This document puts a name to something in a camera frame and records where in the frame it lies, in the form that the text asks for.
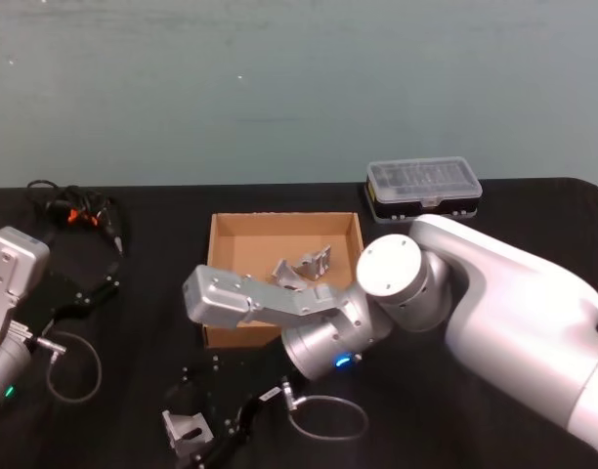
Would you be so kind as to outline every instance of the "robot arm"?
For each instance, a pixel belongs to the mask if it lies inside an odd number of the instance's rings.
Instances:
[[[42,242],[14,228],[0,230],[0,403],[8,386],[30,361],[32,335],[27,327],[12,320],[12,313],[38,283],[48,258],[49,248]]]
[[[283,349],[308,379],[394,324],[422,331],[447,320],[459,361],[598,450],[598,294],[570,272],[453,220],[423,215],[410,236],[375,240],[345,291],[284,290],[199,266],[185,298],[195,322],[285,327]]]

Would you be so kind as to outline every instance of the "clear plastic lid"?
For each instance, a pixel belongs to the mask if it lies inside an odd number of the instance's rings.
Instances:
[[[424,207],[435,207],[443,200],[482,196],[473,170],[459,156],[375,161],[367,172],[380,203],[420,201]]]

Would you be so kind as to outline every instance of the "open cardboard box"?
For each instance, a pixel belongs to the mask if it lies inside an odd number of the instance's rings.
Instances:
[[[279,259],[295,265],[306,253],[331,245],[330,267],[312,284],[346,288],[355,280],[363,250],[356,213],[219,213],[212,216],[208,265],[272,282]],[[241,323],[236,329],[204,326],[207,347],[255,347],[279,335],[263,322]]]

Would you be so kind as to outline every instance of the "black tablecloth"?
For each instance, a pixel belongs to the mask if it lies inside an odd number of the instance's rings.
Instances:
[[[568,268],[598,290],[598,188],[573,179],[484,181],[479,213],[466,224]],[[364,242],[404,227],[375,224],[361,185],[290,185],[105,190],[126,205],[131,256],[118,297],[66,327],[103,358],[100,394],[84,406],[55,403],[35,357],[14,399],[0,409],[0,468],[173,468],[160,412],[163,395],[200,350],[180,286],[205,261],[215,212],[357,211]],[[0,191],[0,227],[16,219],[20,191]],[[113,260],[98,237],[64,234],[53,267],[78,281]],[[91,379],[81,361],[71,382]],[[391,337],[361,366],[333,373],[310,392],[360,404],[370,430],[353,444],[293,432],[281,405],[228,467],[598,468],[598,454],[463,369],[441,331]]]

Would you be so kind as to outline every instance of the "wall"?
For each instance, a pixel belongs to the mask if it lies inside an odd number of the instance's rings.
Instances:
[[[0,0],[0,186],[598,184],[598,0]]]

